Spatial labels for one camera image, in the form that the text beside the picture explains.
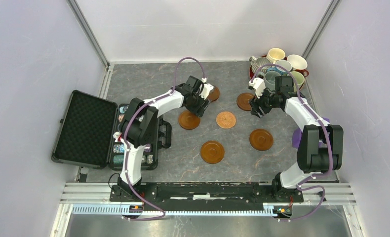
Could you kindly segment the woven light brown coaster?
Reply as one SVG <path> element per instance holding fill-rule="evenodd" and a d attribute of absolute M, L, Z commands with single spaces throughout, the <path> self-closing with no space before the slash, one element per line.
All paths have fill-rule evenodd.
<path fill-rule="evenodd" d="M 223 111 L 216 116 L 216 123 L 220 128 L 230 129 L 236 125 L 236 117 L 231 112 Z"/>

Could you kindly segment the cream mug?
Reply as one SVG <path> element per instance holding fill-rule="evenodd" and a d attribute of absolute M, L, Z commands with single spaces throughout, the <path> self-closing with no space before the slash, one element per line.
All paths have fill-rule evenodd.
<path fill-rule="evenodd" d="M 267 55 L 266 58 L 272 63 L 275 64 L 279 60 L 283 60 L 285 58 L 285 52 L 284 50 L 280 48 L 271 48 Z"/>

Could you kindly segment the grey ribbed mug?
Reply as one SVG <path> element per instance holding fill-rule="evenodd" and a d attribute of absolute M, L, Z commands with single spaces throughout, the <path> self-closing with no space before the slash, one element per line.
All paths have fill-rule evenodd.
<path fill-rule="evenodd" d="M 256 73 L 258 69 L 265 65 L 259 73 L 265 74 L 267 70 L 271 67 L 270 64 L 272 63 L 268 58 L 266 57 L 254 57 L 251 56 L 249 58 L 249 63 L 251 65 L 251 72 Z"/>

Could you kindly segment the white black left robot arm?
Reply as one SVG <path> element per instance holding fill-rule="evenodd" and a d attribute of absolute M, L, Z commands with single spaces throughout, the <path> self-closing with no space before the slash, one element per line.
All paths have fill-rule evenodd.
<path fill-rule="evenodd" d="M 128 201 L 140 197 L 141 161 L 144 148 L 158 135 L 158 118 L 165 113 L 186 108 L 197 117 L 202 117 L 210 104 L 208 96 L 214 90 L 205 78 L 190 76 L 185 83 L 179 84 L 167 92 L 150 99 L 133 98 L 121 122 L 119 140 L 124 145 L 124 160 L 118 185 L 122 195 Z"/>

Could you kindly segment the blue patterned mug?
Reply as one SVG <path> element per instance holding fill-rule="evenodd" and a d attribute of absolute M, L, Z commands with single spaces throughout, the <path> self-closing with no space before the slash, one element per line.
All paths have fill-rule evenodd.
<path fill-rule="evenodd" d="M 278 72 L 281 75 L 287 75 L 288 72 L 292 70 L 292 65 L 287 60 L 278 60 L 275 63 L 276 65 L 282 66 L 284 69 L 281 69 L 280 67 L 272 66 L 269 69 L 267 69 L 267 72 Z"/>

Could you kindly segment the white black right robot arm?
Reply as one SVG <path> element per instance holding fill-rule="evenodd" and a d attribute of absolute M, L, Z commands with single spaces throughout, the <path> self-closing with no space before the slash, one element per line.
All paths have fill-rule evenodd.
<path fill-rule="evenodd" d="M 342 166 L 344 130 L 340 125 L 325 121 L 314 111 L 299 91 L 294 91 L 289 76 L 275 79 L 275 89 L 266 87 L 262 78 L 249 82 L 255 92 L 249 101 L 251 114 L 259 118 L 272 109 L 280 108 L 289 115 L 301 130 L 297 161 L 273 179 L 271 196 L 276 201 L 286 200 L 291 190 L 310 179 L 326 176 Z"/>

